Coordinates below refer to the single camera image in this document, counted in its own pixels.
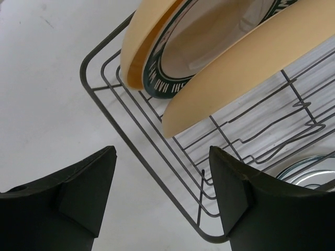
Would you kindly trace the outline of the white plate with flower pattern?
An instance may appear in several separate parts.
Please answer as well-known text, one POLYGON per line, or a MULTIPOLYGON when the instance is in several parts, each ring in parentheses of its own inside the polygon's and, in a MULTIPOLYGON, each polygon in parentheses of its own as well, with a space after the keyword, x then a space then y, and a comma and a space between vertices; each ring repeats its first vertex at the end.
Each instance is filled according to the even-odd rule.
POLYGON ((318 189, 334 180, 334 153, 301 159, 283 169, 276 178, 293 185, 318 189))

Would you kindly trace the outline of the yellow plate with green rim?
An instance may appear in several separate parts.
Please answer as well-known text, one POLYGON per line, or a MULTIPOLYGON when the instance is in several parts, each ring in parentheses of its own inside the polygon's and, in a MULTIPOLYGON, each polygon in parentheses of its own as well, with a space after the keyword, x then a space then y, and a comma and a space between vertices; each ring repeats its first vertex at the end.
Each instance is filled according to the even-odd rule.
POLYGON ((197 73, 294 1, 182 1, 156 35, 142 69, 145 91, 174 97, 197 73))

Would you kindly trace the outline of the cream yellow bowl plate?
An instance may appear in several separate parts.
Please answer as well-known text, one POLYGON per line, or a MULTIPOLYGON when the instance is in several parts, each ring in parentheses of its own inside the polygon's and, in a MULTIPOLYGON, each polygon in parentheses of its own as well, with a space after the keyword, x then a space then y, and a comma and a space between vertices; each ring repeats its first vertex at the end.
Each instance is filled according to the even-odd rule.
POLYGON ((334 1, 303 0, 238 40, 169 102, 165 138, 206 119, 334 35, 334 1))

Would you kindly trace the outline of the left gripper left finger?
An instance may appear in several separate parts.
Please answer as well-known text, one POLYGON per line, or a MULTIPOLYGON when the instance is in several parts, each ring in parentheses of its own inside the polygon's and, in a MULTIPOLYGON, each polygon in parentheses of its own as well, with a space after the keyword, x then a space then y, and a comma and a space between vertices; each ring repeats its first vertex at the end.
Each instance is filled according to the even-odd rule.
POLYGON ((91 250, 116 167, 107 146, 35 181, 1 193, 1 250, 91 250))

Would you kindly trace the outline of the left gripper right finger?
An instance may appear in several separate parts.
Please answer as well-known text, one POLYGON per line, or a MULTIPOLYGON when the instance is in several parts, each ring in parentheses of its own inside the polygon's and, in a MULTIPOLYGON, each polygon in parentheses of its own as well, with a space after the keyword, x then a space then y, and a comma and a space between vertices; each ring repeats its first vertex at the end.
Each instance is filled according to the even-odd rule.
POLYGON ((334 193, 278 180, 211 146, 209 165, 232 250, 334 250, 334 193))

